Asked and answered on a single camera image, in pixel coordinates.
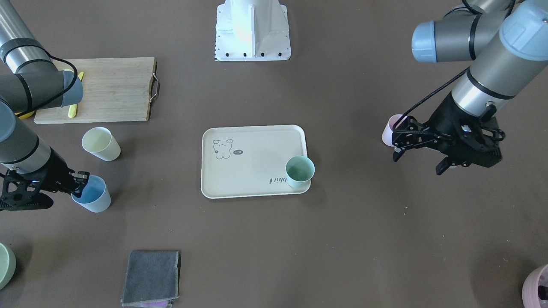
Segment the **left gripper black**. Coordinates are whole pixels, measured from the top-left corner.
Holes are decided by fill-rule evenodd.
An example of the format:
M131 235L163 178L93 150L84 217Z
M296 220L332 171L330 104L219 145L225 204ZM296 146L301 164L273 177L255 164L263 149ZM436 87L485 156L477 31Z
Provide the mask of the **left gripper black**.
M407 150L427 147L446 155L436 166L437 175L451 166L475 164L489 168L502 160L499 143L504 138L495 117L482 121L466 113L449 93L429 118L428 125L412 116L395 125L392 159L397 162Z

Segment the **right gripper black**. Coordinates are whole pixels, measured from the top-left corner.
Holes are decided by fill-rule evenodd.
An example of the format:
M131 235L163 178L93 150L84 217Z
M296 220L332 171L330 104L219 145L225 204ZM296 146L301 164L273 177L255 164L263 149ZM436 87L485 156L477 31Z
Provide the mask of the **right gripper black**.
M49 159L38 170L26 174L18 173L14 169L6 171L3 176L0 208L7 211L51 208L53 199L42 191L61 191L81 197L89 178L89 172L75 173L52 149Z

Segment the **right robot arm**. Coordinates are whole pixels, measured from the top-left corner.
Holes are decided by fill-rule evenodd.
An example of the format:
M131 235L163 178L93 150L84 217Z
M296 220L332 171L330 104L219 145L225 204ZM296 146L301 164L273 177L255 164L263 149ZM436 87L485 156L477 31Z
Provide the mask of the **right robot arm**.
M33 111L81 102L83 86L74 65L59 70L56 59L33 37L8 0L0 3L1 61L11 70L1 76L1 209L48 209L62 192L80 197L88 172L76 172L21 120Z

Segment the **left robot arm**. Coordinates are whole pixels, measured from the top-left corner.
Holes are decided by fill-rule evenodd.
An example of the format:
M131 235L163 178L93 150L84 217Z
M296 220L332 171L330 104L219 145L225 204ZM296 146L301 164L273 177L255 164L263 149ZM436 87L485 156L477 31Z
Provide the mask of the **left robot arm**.
M451 79L456 85L426 122L406 111L385 130L393 160L430 148L445 156L438 175L499 163L506 135L495 116L546 68L547 13L545 0L464 0L441 20L419 24L411 41L417 61L471 65Z

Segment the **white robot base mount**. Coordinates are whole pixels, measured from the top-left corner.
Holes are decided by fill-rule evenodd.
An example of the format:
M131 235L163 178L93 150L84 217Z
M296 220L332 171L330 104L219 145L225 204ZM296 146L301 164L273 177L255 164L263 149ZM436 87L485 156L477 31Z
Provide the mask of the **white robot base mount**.
M214 59L284 61L291 57L288 12L277 0L226 0L217 6Z

